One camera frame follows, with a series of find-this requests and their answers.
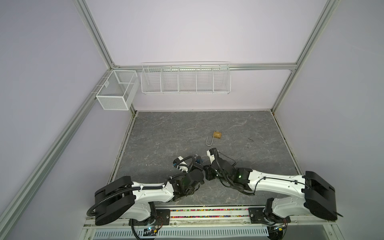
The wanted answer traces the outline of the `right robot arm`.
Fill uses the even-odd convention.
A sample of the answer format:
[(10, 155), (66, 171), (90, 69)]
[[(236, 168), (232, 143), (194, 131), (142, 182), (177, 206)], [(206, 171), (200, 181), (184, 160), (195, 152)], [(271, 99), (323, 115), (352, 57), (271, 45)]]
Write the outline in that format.
[(225, 187), (254, 196), (257, 191), (284, 195), (284, 198), (269, 198), (263, 214), (272, 222), (293, 215), (307, 215), (336, 221), (336, 190), (315, 172), (304, 175), (275, 175), (249, 168), (237, 168), (220, 157), (216, 149), (207, 152), (210, 164), (205, 167), (207, 180), (218, 179)]

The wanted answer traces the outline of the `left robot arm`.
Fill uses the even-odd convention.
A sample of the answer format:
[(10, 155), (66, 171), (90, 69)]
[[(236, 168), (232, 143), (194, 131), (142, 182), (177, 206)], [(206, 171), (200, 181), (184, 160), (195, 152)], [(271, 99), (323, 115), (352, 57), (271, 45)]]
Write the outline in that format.
[(200, 156), (178, 157), (173, 162), (180, 174), (163, 183), (143, 184), (123, 176), (95, 192), (95, 203), (86, 215), (95, 218), (97, 226), (127, 217), (138, 222), (156, 218), (155, 202), (176, 202), (191, 196), (204, 184), (204, 166)]

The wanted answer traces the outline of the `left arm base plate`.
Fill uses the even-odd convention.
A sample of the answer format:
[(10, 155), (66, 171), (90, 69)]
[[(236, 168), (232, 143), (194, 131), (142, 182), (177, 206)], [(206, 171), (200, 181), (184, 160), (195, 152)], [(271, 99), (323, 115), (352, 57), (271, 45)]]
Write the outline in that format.
[(143, 220), (138, 221), (133, 220), (134, 226), (168, 226), (170, 224), (171, 210), (170, 209), (156, 209), (155, 212), (152, 211), (150, 216)]

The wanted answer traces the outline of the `white mesh box basket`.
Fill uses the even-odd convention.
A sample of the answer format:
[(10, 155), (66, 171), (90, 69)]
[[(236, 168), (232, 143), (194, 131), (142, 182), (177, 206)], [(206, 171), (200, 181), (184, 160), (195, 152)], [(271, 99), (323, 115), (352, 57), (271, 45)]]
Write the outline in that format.
[(136, 71), (112, 70), (96, 98), (104, 110), (129, 111), (139, 86)]

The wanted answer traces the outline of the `brass padlock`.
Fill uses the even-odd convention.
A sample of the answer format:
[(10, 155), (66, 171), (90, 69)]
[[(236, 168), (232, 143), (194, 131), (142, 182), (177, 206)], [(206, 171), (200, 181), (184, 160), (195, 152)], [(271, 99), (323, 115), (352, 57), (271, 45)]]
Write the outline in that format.
[(207, 137), (206, 138), (206, 146), (207, 147), (210, 147), (213, 145), (214, 143), (214, 140), (215, 139), (220, 139), (222, 137), (222, 133), (221, 132), (213, 132), (212, 136), (211, 137)]

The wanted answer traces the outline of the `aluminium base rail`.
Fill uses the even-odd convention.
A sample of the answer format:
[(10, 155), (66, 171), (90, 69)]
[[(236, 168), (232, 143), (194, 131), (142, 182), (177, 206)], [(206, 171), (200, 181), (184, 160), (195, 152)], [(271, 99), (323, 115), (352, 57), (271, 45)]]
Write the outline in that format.
[[(156, 209), (170, 209), (170, 224), (165, 227), (237, 227), (237, 226), (267, 226), (263, 224), (252, 224), (248, 208), (262, 206), (213, 206), (213, 207), (156, 207)], [(286, 221), (289, 226), (293, 225), (331, 225), (335, 221), (326, 221), (313, 215), (294, 215)], [(83, 229), (122, 229), (129, 226), (129, 218), (124, 214), (111, 224), (96, 226), (95, 218), (87, 217)]]

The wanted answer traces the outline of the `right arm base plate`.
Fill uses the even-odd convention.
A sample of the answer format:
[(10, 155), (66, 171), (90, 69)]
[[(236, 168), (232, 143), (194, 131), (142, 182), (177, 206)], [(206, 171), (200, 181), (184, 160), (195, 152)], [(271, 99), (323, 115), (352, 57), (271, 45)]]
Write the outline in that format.
[(264, 213), (264, 208), (262, 207), (253, 207), (253, 208), (251, 207), (251, 208), (248, 208), (248, 211), (249, 211), (250, 221), (252, 224), (263, 224), (263, 225), (272, 226), (277, 223), (276, 219), (270, 218)]

